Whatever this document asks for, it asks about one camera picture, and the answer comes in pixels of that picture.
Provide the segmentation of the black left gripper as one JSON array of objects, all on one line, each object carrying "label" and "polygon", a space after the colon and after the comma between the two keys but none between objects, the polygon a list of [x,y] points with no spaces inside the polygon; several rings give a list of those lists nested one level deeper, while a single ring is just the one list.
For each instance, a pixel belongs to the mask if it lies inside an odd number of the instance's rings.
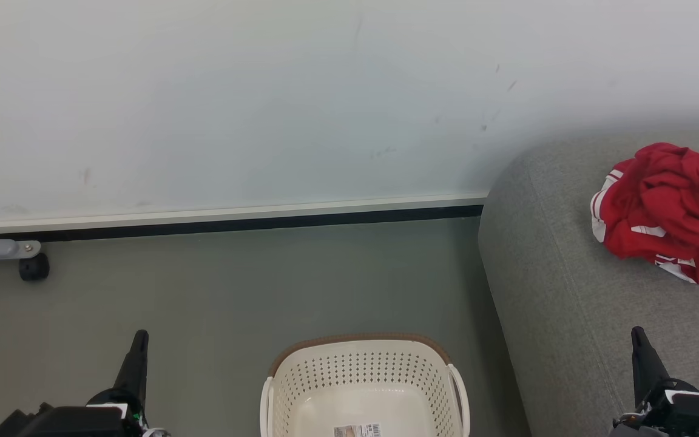
[{"label": "black left gripper", "polygon": [[14,410],[0,423],[0,436],[142,436],[147,389],[147,330],[134,334],[113,389],[84,406],[53,407],[38,412]]}]

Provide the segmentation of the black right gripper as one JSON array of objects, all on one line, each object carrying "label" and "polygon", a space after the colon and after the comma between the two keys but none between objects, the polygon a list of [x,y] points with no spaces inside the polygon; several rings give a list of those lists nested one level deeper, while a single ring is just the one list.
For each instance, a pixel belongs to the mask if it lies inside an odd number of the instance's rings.
[{"label": "black right gripper", "polygon": [[613,436],[699,436],[699,391],[669,373],[642,327],[630,331],[637,409],[613,420]]}]

